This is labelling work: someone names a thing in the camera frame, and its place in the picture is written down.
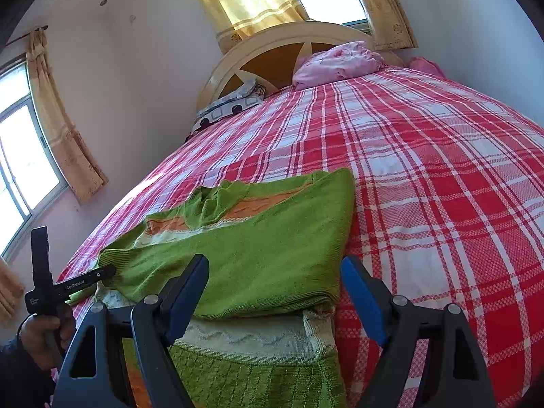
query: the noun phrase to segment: knitted sweater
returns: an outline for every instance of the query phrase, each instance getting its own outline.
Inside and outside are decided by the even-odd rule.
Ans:
[[[347,169],[199,187],[101,252],[101,267],[117,267],[104,285],[139,301],[202,253],[209,281],[170,351],[192,398],[208,407],[343,406],[332,308],[353,204]]]

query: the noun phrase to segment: human hand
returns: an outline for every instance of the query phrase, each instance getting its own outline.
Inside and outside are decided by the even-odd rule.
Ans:
[[[56,330],[61,321],[55,316],[38,316],[33,314],[21,327],[21,343],[37,366],[43,371],[56,368],[53,353],[45,342],[45,333]],[[67,349],[75,334],[75,319],[72,308],[64,305],[64,319],[61,326],[61,347]]]

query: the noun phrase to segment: pink cloth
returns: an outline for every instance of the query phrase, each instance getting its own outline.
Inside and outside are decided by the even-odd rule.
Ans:
[[[293,74],[295,90],[362,77],[387,66],[380,54],[368,50],[364,41],[355,41],[313,54]]]
[[[423,58],[422,56],[416,56],[412,58],[408,63],[408,67],[414,70],[420,70],[421,72],[429,73],[438,78],[447,79],[440,69],[440,66],[433,61]]]

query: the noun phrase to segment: blue gripper pad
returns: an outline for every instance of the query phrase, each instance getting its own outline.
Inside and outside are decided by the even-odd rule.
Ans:
[[[375,340],[381,347],[384,347],[388,340],[385,330],[388,321],[384,318],[384,312],[387,312],[389,307],[388,299],[386,302],[384,296],[389,293],[387,287],[379,279],[372,278],[361,261],[354,256],[346,256],[342,259],[340,274],[367,336]],[[381,296],[375,297],[369,288],[369,286],[372,287],[371,281],[381,282],[387,291],[379,290]]]
[[[170,306],[168,329],[164,335],[169,345],[173,345],[176,339],[185,334],[208,278],[208,259],[203,255],[195,255],[180,277],[181,289]]]

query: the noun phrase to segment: curtain rod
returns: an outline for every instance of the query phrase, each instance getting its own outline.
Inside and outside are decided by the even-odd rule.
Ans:
[[[46,24],[45,26],[42,26],[41,28],[42,28],[43,30],[47,30],[48,27],[49,27],[49,25]],[[28,34],[24,34],[24,35],[21,35],[20,37],[17,37],[16,39],[12,39],[9,43],[6,43],[4,47],[9,46],[10,44],[15,43],[16,41],[19,41],[21,38],[28,37],[30,34],[31,34],[31,33],[28,32]]]

